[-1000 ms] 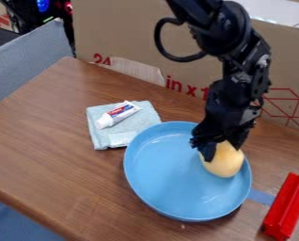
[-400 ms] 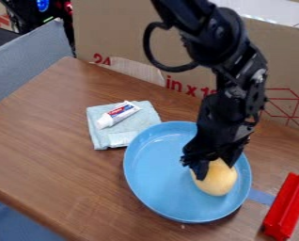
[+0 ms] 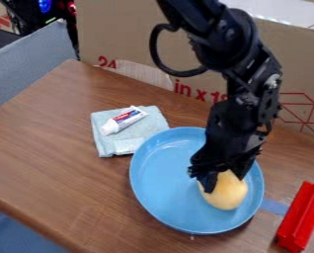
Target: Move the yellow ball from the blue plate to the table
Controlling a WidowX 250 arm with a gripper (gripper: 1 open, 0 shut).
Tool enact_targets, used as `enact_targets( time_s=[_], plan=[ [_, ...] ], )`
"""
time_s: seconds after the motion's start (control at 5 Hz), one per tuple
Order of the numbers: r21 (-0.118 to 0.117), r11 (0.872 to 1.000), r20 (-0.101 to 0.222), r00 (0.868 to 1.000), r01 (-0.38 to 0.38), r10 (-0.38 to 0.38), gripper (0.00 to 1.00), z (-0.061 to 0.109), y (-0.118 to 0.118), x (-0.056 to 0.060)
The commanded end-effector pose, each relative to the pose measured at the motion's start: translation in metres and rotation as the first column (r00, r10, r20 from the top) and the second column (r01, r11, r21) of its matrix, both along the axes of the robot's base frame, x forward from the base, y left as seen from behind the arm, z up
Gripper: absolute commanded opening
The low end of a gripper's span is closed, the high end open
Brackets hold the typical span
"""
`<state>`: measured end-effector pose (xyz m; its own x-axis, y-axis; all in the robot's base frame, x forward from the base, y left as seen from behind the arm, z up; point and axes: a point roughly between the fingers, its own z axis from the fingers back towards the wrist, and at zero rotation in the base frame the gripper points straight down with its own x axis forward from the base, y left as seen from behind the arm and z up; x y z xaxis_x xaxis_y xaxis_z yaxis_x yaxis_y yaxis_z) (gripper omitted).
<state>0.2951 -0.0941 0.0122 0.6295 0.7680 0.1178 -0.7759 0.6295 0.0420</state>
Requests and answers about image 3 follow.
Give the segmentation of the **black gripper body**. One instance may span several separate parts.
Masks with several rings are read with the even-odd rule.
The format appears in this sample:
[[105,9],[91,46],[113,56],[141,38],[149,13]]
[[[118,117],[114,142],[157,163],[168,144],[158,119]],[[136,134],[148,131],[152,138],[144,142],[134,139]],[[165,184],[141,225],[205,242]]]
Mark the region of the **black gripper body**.
[[210,110],[206,141],[192,156],[190,166],[218,172],[233,171],[234,161],[260,148],[270,133],[270,122],[258,122],[258,113],[232,101],[217,103]]

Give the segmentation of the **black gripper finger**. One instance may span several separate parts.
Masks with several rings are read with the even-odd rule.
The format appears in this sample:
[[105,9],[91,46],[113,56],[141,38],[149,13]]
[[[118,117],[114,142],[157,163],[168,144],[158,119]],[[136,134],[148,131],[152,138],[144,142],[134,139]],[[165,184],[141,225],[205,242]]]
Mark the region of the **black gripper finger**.
[[240,180],[244,180],[257,160],[257,156],[262,153],[260,148],[250,150],[233,163],[233,172]]
[[208,194],[212,194],[216,190],[218,175],[220,172],[210,168],[201,168],[197,166],[189,167],[189,176],[197,179]]

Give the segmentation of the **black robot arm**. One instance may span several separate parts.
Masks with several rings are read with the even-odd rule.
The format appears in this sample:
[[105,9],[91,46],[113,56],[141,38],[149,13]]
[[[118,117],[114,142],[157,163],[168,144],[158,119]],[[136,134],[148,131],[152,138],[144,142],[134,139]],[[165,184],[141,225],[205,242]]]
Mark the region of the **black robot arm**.
[[[262,152],[262,144],[278,117],[281,65],[264,45],[252,16],[220,0],[157,0],[168,22],[154,27],[150,38],[157,67],[174,77],[192,77],[209,70],[228,81],[228,99],[212,107],[206,142],[190,158],[189,176],[208,193],[218,176],[230,170],[244,179]],[[158,35],[185,31],[201,66],[177,71],[158,55]]]

